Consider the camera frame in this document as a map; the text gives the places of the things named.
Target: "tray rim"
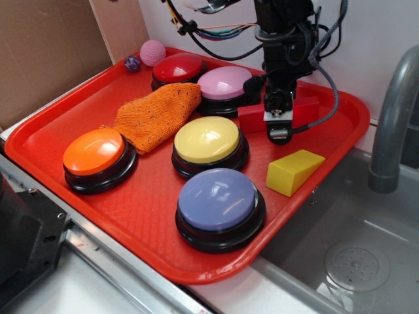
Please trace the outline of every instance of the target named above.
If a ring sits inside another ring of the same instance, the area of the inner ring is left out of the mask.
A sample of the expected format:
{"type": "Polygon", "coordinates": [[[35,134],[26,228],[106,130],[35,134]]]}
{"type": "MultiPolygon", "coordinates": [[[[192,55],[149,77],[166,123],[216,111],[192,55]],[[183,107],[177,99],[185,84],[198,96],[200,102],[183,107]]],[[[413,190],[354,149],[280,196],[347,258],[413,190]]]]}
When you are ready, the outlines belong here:
{"type": "MultiPolygon", "coordinates": [[[[182,50],[174,49],[174,48],[167,48],[168,55],[176,54],[185,52],[182,50]]],[[[221,64],[231,65],[231,63],[223,62],[215,59],[211,59],[209,57],[202,56],[204,61],[208,62],[217,62],[221,64]]],[[[259,70],[249,69],[252,74],[258,75],[262,73],[259,70]]],[[[96,77],[88,80],[79,88],[69,92],[66,96],[63,96],[57,102],[52,103],[50,106],[46,107],[45,109],[41,110],[37,114],[33,115],[31,118],[27,119],[23,122],[20,126],[18,126],[9,136],[5,143],[5,152],[6,155],[15,161],[20,167],[22,167],[25,171],[29,172],[33,177],[35,177],[38,181],[43,183],[47,188],[51,189],[53,193],[59,195],[57,191],[62,189],[61,185],[55,182],[54,180],[50,180],[50,177],[43,173],[42,169],[39,169],[35,164],[33,164],[30,160],[29,156],[22,156],[19,154],[19,147],[23,145],[26,141],[24,136],[20,136],[23,133],[30,133],[33,134],[43,126],[47,125],[52,119],[65,114],[67,110],[72,107],[77,106],[79,101],[90,97],[91,95],[95,94],[100,87],[103,86],[103,81],[112,82],[113,79],[117,78],[121,73],[125,73],[125,69],[123,68],[123,61],[108,68],[104,72],[100,73],[96,77]],[[67,99],[79,99],[79,101],[74,101],[71,105],[67,99]]],[[[326,88],[323,86],[318,86],[308,82],[299,81],[299,87],[311,89],[315,88],[321,92],[326,94],[330,94],[330,88],[326,88]]],[[[353,108],[348,110],[352,110],[352,114],[358,115],[358,122],[352,130],[352,133],[349,138],[347,138],[339,147],[339,150],[334,151],[330,156],[327,157],[326,161],[321,166],[321,172],[315,172],[306,182],[305,184],[290,198],[287,205],[281,211],[280,217],[276,217],[274,220],[270,221],[264,229],[260,232],[259,241],[257,243],[251,243],[251,245],[247,246],[243,249],[241,254],[233,260],[231,263],[226,265],[223,269],[224,271],[219,270],[211,270],[207,271],[206,273],[195,273],[190,271],[180,270],[178,268],[173,268],[171,265],[166,263],[163,260],[159,259],[158,254],[153,253],[154,257],[152,257],[153,265],[157,271],[159,271],[162,275],[167,277],[169,280],[175,281],[176,283],[184,283],[184,284],[204,284],[204,283],[212,283],[235,273],[238,273],[240,270],[244,269],[246,266],[250,265],[253,259],[257,256],[257,254],[262,250],[262,248],[272,239],[274,234],[286,223],[286,221],[292,216],[292,214],[298,209],[298,207],[307,199],[309,193],[319,185],[319,183],[324,180],[324,178],[333,170],[333,168],[343,159],[343,157],[349,152],[349,150],[355,145],[357,140],[367,131],[369,127],[370,121],[370,114],[368,109],[366,108],[365,104],[363,104],[358,98],[353,95],[339,92],[342,99],[345,99],[346,102],[350,102],[353,108]]],[[[73,208],[80,208],[79,206],[88,206],[88,204],[83,201],[82,199],[78,198],[75,194],[68,194],[66,198],[63,198],[65,202],[70,204],[73,208]]],[[[91,217],[87,217],[88,220],[91,220],[94,224],[97,224],[97,217],[94,217],[92,220],[91,217]]],[[[121,235],[118,230],[115,230],[112,227],[112,220],[107,218],[103,220],[101,219],[101,229],[103,226],[107,226],[110,229],[113,229],[114,235],[117,234],[117,237],[123,236],[126,237],[127,235],[121,235]]],[[[140,259],[143,259],[145,262],[150,264],[150,256],[147,258],[143,258],[142,256],[138,256],[140,259]]]]}

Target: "pink yarn ball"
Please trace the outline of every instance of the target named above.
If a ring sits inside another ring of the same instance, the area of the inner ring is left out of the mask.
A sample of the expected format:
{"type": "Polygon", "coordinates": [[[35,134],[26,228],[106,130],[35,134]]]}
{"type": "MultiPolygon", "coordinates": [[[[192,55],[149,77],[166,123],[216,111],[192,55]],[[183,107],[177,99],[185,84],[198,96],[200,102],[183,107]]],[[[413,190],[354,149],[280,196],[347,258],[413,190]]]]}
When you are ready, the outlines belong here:
{"type": "Polygon", "coordinates": [[[139,50],[139,57],[149,67],[154,67],[157,62],[166,57],[166,48],[160,41],[151,39],[146,41],[139,50]]]}

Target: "orange button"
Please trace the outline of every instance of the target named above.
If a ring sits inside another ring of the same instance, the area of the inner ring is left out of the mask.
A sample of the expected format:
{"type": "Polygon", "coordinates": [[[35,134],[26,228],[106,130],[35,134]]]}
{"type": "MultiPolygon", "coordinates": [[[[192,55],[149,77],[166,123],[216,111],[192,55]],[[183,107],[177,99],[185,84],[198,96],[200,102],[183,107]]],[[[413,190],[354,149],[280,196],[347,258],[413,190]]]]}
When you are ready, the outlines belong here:
{"type": "Polygon", "coordinates": [[[117,131],[98,129],[74,140],[64,152],[63,163],[74,175],[94,175],[113,165],[124,148],[124,140],[117,131]]]}

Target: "plastic tray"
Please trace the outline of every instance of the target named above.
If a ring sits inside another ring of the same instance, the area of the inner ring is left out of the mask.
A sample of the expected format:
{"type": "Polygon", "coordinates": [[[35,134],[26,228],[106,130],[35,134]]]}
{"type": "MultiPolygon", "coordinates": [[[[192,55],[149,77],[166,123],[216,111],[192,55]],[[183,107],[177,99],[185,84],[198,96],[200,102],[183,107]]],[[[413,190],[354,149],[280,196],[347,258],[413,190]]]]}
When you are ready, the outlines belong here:
{"type": "MultiPolygon", "coordinates": [[[[167,49],[168,55],[179,52],[167,49]]],[[[209,69],[231,65],[203,59],[209,69]]],[[[64,181],[62,157],[67,146],[90,130],[113,126],[120,106],[151,92],[151,73],[144,65],[137,73],[127,72],[122,62],[112,66],[24,122],[8,138],[5,151],[87,219],[176,283],[212,283],[248,266],[369,126],[366,106],[340,93],[341,106],[332,119],[294,135],[286,145],[272,144],[265,132],[246,134],[250,159],[243,172],[266,200],[265,227],[239,251],[201,253],[183,241],[175,226],[177,198],[185,182],[171,163],[172,139],[142,156],[134,174],[109,192],[82,196],[70,191],[64,181]],[[326,157],[326,161],[291,198],[267,188],[269,162],[302,148],[326,157]]],[[[300,82],[297,97],[309,96],[318,97],[321,116],[333,106],[330,89],[300,82]]]]}

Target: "sink drain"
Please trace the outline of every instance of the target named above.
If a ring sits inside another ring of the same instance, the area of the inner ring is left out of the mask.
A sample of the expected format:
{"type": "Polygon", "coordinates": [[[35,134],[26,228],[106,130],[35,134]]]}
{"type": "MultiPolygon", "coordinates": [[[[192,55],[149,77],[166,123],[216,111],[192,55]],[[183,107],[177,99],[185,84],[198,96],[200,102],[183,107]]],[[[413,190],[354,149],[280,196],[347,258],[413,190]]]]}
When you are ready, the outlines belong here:
{"type": "Polygon", "coordinates": [[[325,257],[325,268],[336,284],[354,292],[378,288],[390,273],[387,256],[360,241],[344,241],[331,247],[325,257]]]}

